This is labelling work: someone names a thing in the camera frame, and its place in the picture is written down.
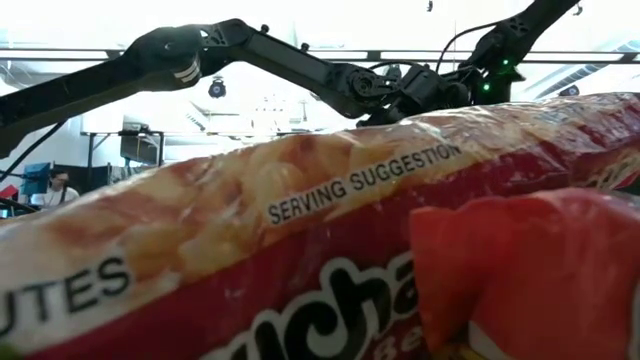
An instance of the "brand logo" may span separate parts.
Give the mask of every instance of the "brand logo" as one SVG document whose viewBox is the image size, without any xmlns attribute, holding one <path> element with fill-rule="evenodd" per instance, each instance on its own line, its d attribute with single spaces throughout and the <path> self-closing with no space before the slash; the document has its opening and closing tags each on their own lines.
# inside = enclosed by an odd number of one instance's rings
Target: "brand logo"
<svg viewBox="0 0 640 360">
<path fill-rule="evenodd" d="M 295 298 L 281 314 L 261 312 L 250 330 L 202 359 L 360 359 L 372 340 L 417 310 L 409 253 L 386 269 L 364 271 L 348 259 L 333 259 L 322 268 L 320 284 L 320 291 Z"/>
</svg>

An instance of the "ceiling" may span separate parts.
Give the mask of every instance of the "ceiling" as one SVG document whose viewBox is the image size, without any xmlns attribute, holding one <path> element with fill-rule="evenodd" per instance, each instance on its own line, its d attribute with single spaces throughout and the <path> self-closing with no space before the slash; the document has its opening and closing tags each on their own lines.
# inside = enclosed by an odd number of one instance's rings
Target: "ceiling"
<svg viewBox="0 0 640 360">
<path fill-rule="evenodd" d="M 371 6 L 365 0 L 234 0 L 221 6 L 213 1 L 181 0 L 180 6 L 163 6 L 148 1 L 130 1 L 123 6 L 108 2 L 59 0 L 3 4 L 0 48 L 124 49 L 136 37 L 159 26 L 186 23 L 213 23 L 239 17 L 259 28 L 268 24 L 270 34 L 286 42 L 307 42 L 313 49 L 439 50 L 456 33 L 472 26 L 509 17 L 531 0 L 396 0 Z M 630 40 L 640 40 L 640 1 L 583 0 L 583 12 L 573 11 L 551 27 L 534 46 L 531 59 L 593 60 L 597 54 L 569 54 L 566 51 L 612 51 Z M 463 36 L 452 50 L 473 49 L 483 32 Z M 96 61 L 2 61 L 0 74 L 11 85 L 29 86 L 61 74 L 95 65 Z M 71 53 L 35 57 L 94 59 L 96 54 Z M 459 54 L 461 59 L 468 54 Z M 445 64 L 444 71 L 453 64 Z M 583 65 L 523 64 L 519 70 L 527 81 L 514 86 L 516 100 L 533 99 L 545 89 L 580 69 Z M 599 74 L 581 79 L 590 91 L 616 90 L 640 73 L 640 66 L 610 66 Z M 119 108 L 129 115 L 148 119 L 167 131 L 198 131 L 196 126 L 175 118 L 196 118 L 207 130 L 275 131 L 295 126 L 309 129 L 340 128 L 348 124 L 326 105 L 314 101 L 308 91 L 247 64 L 232 64 L 223 76 L 227 96 L 211 99 L 209 80 L 194 88 L 170 94 L 139 94 Z"/>
</svg>

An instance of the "black equipment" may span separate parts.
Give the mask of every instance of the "black equipment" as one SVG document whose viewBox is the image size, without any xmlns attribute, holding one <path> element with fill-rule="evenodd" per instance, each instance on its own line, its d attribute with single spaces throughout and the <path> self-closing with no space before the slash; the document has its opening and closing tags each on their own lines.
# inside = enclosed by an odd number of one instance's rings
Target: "black equipment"
<svg viewBox="0 0 640 360">
<path fill-rule="evenodd" d="M 225 97 L 227 95 L 227 87 L 221 78 L 214 78 L 213 83 L 209 86 L 209 96 L 214 99 Z"/>
<path fill-rule="evenodd" d="M 558 96 L 578 96 L 578 95 L 580 95 L 580 89 L 576 85 L 571 85 L 568 88 L 558 93 Z"/>
<path fill-rule="evenodd" d="M 511 83 L 523 80 L 515 66 L 538 37 L 578 2 L 535 0 L 518 15 L 496 23 L 458 70 L 439 75 L 412 63 L 400 79 L 349 63 L 323 61 L 269 36 L 267 26 L 258 31 L 239 19 L 158 28 L 139 37 L 118 58 L 0 97 L 0 158 L 9 156 L 32 131 L 141 91 L 192 87 L 235 61 L 308 89 L 345 118 L 369 115 L 359 126 L 393 124 L 438 109 L 506 102 Z"/>
</svg>

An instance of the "security camera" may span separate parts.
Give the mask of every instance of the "security camera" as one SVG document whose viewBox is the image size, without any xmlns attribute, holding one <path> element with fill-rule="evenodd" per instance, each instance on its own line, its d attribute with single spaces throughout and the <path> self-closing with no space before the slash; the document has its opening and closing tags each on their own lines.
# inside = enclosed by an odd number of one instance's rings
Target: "security camera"
<svg viewBox="0 0 640 360">
<path fill-rule="evenodd" d="M 227 88 L 224 86 L 222 79 L 213 79 L 211 86 L 209 86 L 209 96 L 214 99 L 218 99 L 227 95 Z"/>
<path fill-rule="evenodd" d="M 580 95 L 580 89 L 576 85 L 571 85 L 568 88 L 560 91 L 558 96 L 578 96 Z"/>
</svg>

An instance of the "snack bag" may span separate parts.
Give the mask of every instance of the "snack bag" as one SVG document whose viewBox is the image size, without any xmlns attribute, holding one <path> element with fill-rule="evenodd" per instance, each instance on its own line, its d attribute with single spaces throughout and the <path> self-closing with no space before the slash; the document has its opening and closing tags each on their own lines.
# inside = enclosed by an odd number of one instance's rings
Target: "snack bag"
<svg viewBox="0 0 640 360">
<path fill-rule="evenodd" d="M 409 211 L 614 187 L 638 171 L 639 135 L 638 97 L 606 94 L 291 136 L 145 172 L 0 224 L 3 354 L 424 356 Z"/>
<path fill-rule="evenodd" d="M 451 352 L 468 324 L 462 359 L 640 359 L 640 211 L 627 201 L 485 198 L 416 210 L 411 232 L 430 349 Z"/>
</svg>

